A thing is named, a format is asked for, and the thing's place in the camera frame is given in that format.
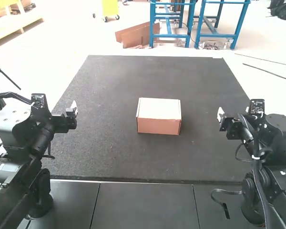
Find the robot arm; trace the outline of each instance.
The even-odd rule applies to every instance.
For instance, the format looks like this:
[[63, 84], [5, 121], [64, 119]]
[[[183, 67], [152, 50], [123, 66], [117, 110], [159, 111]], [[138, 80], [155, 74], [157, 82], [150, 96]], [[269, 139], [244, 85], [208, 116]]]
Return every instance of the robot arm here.
[[0, 229], [17, 228], [23, 218], [39, 218], [52, 207], [50, 172], [42, 168], [55, 133], [67, 133], [77, 125], [77, 107], [66, 115], [52, 115], [45, 94], [31, 100], [15, 93], [1, 93], [31, 105], [31, 109], [1, 112], [0, 138], [6, 154], [0, 156]]
[[286, 116], [265, 115], [264, 100], [251, 100], [245, 115], [218, 112], [220, 131], [241, 140], [253, 159], [242, 182], [241, 210], [254, 225], [286, 229]]

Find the blue metal frame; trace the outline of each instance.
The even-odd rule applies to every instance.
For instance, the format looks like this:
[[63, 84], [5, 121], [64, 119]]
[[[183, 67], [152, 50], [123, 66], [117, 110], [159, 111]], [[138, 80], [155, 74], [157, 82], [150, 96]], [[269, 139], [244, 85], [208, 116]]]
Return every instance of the blue metal frame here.
[[[190, 2], [185, 3], [185, 0], [181, 2], [156, 2], [156, 0], [150, 1], [150, 39], [149, 39], [149, 46], [153, 48], [153, 39], [156, 37], [159, 38], [185, 38], [185, 47], [188, 48], [190, 45], [191, 39], [191, 30], [193, 26], [193, 19], [194, 19], [194, 9], [195, 9], [196, 0], [190, 0]], [[156, 5], [164, 5], [165, 13], [157, 13], [156, 12]], [[181, 5], [180, 13], [176, 12], [176, 7], [174, 8], [174, 12], [169, 12], [167, 6], [172, 5]], [[187, 34], [172, 34], [172, 28], [170, 24], [170, 20], [178, 20], [179, 21], [179, 28], [182, 27], [183, 24], [183, 14], [184, 14], [184, 6], [189, 5], [189, 16], [187, 20], [187, 27], [188, 32]], [[153, 33], [153, 24], [155, 23], [156, 19], [165, 20], [166, 27], [167, 27], [167, 34], [154, 34]]]
[[[207, 3], [219, 4], [217, 16], [204, 16], [204, 9], [205, 9], [205, 5]], [[239, 17], [239, 20], [237, 23], [237, 27], [236, 27], [234, 34], [220, 34], [216, 30], [216, 28], [218, 27], [220, 15], [221, 15], [224, 4], [243, 4], [243, 9], [242, 9], [242, 12], [240, 14], [240, 17]], [[246, 14], [246, 11], [247, 11], [249, 4], [250, 4], [250, 0], [245, 0], [243, 2], [225, 1], [225, 0], [220, 0], [220, 1], [202, 0], [200, 14], [199, 14], [199, 16], [194, 16], [194, 18], [199, 18], [194, 47], [197, 49], [199, 48], [199, 41], [200, 41], [201, 37], [220, 37], [220, 38], [231, 38], [231, 39], [233, 39], [233, 42], [230, 45], [230, 49], [234, 49], [236, 46], [236, 42], [237, 42], [239, 33], [240, 33], [240, 29], [242, 28], [242, 24], [243, 24], [245, 14]], [[208, 19], [216, 19], [215, 25], [213, 26]], [[211, 31], [211, 33], [201, 33], [201, 26], [202, 26], [203, 22], [206, 23], [206, 25], [209, 28], [209, 30]]]

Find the concrete floor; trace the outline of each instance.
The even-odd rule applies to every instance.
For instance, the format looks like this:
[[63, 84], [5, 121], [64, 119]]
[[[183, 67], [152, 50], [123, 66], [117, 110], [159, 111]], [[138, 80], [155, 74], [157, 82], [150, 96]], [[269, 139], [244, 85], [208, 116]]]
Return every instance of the concrete floor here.
[[[284, 77], [286, 66], [234, 55], [240, 53], [286, 63], [286, 21], [268, 17], [269, 0], [252, 1], [249, 5], [235, 51], [186, 49], [171, 44], [158, 45], [154, 49], [122, 49], [121, 44], [115, 41], [114, 32], [149, 21], [149, 3], [145, 0], [134, 0], [128, 6], [119, 2], [120, 20], [113, 19], [108, 23], [101, 20], [100, 0], [34, 2], [36, 10], [43, 12], [45, 22], [29, 26], [22, 35], [12, 34], [2, 39], [0, 67], [22, 87], [22, 95], [29, 97], [33, 92], [46, 93], [50, 109], [55, 106], [88, 54], [213, 56], [225, 58], [250, 98], [266, 99], [267, 113], [286, 115], [286, 80], [245, 67], [242, 63]], [[196, 14], [199, 13], [200, 3], [197, 5]], [[214, 4], [206, 8], [209, 15], [216, 14], [216, 11]], [[238, 5], [224, 6], [219, 31], [233, 32], [240, 11], [241, 6]], [[96, 19], [92, 18], [92, 13], [96, 13]], [[192, 30], [193, 38], [196, 27], [197, 24]], [[3, 78], [0, 78], [0, 91], [18, 92]], [[16, 104], [14, 100], [7, 103]]]

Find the wooden pallet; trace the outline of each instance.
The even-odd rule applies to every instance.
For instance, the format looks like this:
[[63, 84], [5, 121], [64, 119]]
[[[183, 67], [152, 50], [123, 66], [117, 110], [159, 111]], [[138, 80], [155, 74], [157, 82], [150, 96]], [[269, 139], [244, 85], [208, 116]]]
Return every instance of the wooden pallet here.
[[36, 21], [44, 21], [42, 15], [37, 9], [33, 9], [30, 12], [25, 13], [21, 3], [18, 4], [18, 7], [20, 14], [11, 15], [9, 7], [6, 6], [7, 15], [0, 17], [0, 39], [14, 32], [24, 33], [24, 27]]

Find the cardboard box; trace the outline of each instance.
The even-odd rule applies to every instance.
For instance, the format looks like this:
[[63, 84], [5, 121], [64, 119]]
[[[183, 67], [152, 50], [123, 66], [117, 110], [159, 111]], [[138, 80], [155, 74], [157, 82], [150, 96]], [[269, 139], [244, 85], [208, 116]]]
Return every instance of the cardboard box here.
[[179, 135], [180, 100], [140, 98], [136, 118], [138, 133]]
[[[123, 48], [149, 44], [150, 23], [132, 26], [125, 30], [115, 32], [116, 41], [123, 44]], [[153, 33], [160, 33], [160, 23], [153, 25]]]

